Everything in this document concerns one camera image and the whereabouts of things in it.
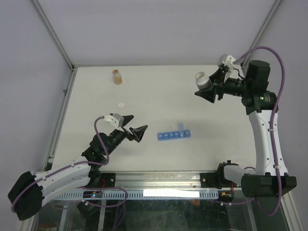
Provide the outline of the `white pill bottle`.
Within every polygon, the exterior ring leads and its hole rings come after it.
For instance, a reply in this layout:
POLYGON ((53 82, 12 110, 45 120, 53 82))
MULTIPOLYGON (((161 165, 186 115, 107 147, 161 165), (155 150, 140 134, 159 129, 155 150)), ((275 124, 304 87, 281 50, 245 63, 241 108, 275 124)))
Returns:
POLYGON ((204 72, 198 72, 195 75, 195 83, 199 90, 209 90, 212 87, 212 82, 210 77, 206 75, 204 72))

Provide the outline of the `blue weekly pill organizer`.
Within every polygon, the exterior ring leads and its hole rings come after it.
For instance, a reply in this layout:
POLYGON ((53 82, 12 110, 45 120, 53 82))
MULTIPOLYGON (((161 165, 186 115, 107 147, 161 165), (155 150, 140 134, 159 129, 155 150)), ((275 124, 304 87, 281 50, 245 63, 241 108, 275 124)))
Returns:
POLYGON ((159 132, 157 134, 158 141, 180 140, 188 139, 190 137, 191 131, 185 128, 183 122, 178 123, 178 128, 176 130, 159 132))

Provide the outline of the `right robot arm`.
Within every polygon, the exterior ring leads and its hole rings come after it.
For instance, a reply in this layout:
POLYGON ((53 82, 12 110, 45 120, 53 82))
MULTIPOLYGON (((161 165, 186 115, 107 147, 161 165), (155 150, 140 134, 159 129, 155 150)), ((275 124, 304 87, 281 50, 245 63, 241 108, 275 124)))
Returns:
POLYGON ((231 78, 232 70, 234 65, 230 63, 219 65, 211 76, 197 73, 195 95, 211 103, 225 94, 241 98, 254 134, 255 170, 249 171, 228 160, 202 178, 202 182, 218 189, 237 184, 248 198, 283 196, 297 186, 297 180, 289 175, 281 153, 275 105, 278 98, 267 90, 270 65, 252 60, 244 78, 231 78))

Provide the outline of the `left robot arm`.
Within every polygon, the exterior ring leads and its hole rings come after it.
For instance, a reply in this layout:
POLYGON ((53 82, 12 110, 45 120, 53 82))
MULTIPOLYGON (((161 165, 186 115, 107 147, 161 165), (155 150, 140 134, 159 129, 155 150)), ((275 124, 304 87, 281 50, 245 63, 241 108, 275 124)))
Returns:
POLYGON ((20 221, 37 214, 54 198, 70 190, 95 187, 101 181, 100 167, 109 163, 110 154, 124 140, 141 142, 148 125, 126 129, 133 115, 108 114, 94 121, 95 135, 89 147, 61 167, 20 175, 8 193, 11 211, 20 221))

